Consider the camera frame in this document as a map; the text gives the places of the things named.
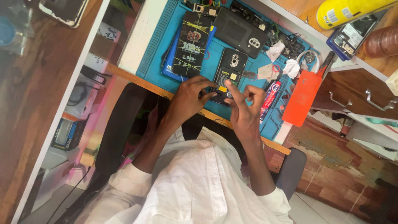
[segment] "person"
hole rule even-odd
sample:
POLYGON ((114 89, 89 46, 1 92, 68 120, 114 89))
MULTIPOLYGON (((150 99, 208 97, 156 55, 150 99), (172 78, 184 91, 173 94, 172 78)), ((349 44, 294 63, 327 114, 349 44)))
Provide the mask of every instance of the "person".
POLYGON ((180 84, 140 154, 110 177, 86 223, 293 223, 263 153, 259 114, 265 92, 247 85, 241 93, 230 80, 225 85, 233 96, 225 102, 248 159, 252 189, 243 182, 236 150, 224 138, 203 127, 196 140, 184 140, 181 125, 216 95, 205 91, 216 84, 195 76, 180 84))

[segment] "yellow spray can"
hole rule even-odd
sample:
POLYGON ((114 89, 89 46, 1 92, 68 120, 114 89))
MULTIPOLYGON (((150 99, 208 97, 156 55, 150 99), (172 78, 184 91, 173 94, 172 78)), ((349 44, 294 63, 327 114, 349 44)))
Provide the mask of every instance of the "yellow spray can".
POLYGON ((380 11, 398 0, 326 0, 316 13, 323 29, 331 29, 380 11))

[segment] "red glue tube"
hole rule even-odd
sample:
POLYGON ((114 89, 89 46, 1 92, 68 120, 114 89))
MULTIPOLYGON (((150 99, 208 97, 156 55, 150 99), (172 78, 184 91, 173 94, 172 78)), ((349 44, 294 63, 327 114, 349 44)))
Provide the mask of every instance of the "red glue tube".
POLYGON ((271 81, 271 85, 269 86, 269 88, 267 90, 267 97, 265 98, 265 102, 260 110, 260 124, 263 123, 264 118, 267 115, 267 112, 268 112, 269 108, 271 107, 272 102, 274 101, 280 88, 281 88, 281 82, 279 82, 277 80, 271 81))

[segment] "phone battery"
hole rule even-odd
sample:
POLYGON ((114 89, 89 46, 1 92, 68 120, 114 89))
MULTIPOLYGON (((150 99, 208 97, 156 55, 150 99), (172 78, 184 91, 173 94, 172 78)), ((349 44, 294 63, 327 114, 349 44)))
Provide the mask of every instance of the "phone battery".
POLYGON ((212 20, 187 11, 174 56, 173 73, 193 77, 200 74, 212 20))
POLYGON ((225 86, 225 80, 229 79, 235 86, 238 86, 241 77, 242 74, 226 67, 221 67, 215 81, 217 89, 214 90, 218 95, 213 97, 213 100, 228 105, 227 103, 224 103, 224 99, 232 98, 232 94, 225 86))

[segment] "hand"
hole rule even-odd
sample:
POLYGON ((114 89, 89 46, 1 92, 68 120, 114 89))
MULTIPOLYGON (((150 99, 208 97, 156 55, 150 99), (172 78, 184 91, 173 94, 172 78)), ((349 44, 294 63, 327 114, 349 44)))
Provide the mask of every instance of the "hand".
POLYGON ((246 153, 249 150, 259 149, 262 151, 263 142, 260 137, 260 109, 264 103, 266 94, 261 88, 247 85, 243 94, 230 80, 225 81, 225 85, 231 91, 232 97, 224 99, 231 107, 231 123, 235 134, 242 143, 246 153))
POLYGON ((217 88, 217 85, 207 78, 197 75, 182 82, 178 87, 176 94, 170 102, 169 109, 165 118, 172 124, 182 125, 197 112, 203 109, 205 104, 216 92, 206 93, 206 87, 217 88))

